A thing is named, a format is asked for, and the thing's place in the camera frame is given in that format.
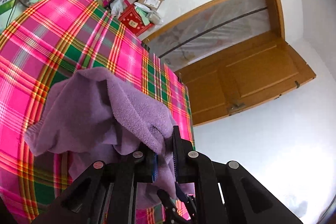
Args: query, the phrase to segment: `towel fold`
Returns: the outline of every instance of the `towel fold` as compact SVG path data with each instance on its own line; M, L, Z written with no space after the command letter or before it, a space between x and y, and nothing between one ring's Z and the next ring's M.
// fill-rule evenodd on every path
M25 141L38 156L46 151L73 152L69 168L76 179L96 160L118 162L143 142L158 154L157 179L139 183L137 208L160 202L157 189L176 198L172 132L176 122L169 109L126 83L107 68L78 70L48 93L41 120L30 126ZM193 193L193 185L184 185Z

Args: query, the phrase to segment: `metal rivet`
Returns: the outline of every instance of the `metal rivet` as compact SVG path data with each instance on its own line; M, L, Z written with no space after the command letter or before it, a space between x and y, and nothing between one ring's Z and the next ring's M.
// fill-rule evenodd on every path
M104 166L104 163L102 161L96 161L94 164L93 164L93 167L95 169L100 169Z
M133 153L134 158L141 158L143 156L143 153L141 151L135 151Z
M231 167L232 169L237 169L239 167L239 163L233 160L229 162L229 167Z
M197 153L196 151L190 151L190 152L188 153L188 156L189 156L190 158L197 158L197 157L198 157L198 153Z

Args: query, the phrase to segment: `wooden door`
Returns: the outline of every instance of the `wooden door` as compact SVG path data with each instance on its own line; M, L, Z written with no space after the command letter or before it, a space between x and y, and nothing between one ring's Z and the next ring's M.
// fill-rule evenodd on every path
M193 124L255 107L300 87L315 73L285 40L266 32L178 70Z

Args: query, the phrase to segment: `table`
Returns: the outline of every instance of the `table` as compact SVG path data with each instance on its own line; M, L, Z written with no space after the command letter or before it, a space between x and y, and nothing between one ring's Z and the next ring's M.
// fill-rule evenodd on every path
M163 102L181 137L194 141L187 88L123 24L93 0L42 0L0 36L0 193L18 223L30 223L72 182L71 154L34 157L24 132L40 119L53 84L96 66ZM162 206L138 210L136 218L162 222Z

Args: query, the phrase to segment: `door frame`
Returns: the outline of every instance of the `door frame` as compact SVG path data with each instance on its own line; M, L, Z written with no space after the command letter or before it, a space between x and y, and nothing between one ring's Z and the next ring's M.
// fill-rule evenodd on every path
M224 1L227 0L212 0L179 16L178 18L174 19L173 21L164 25L162 28L155 31L154 33L150 34L143 40L143 42L147 44L149 41L168 31L175 25L187 20L188 18L198 14L199 12L209 9L210 7L222 3ZM272 32L275 33L277 36L285 39L284 14L282 11L281 0L265 0L265 1L268 7L268 16Z

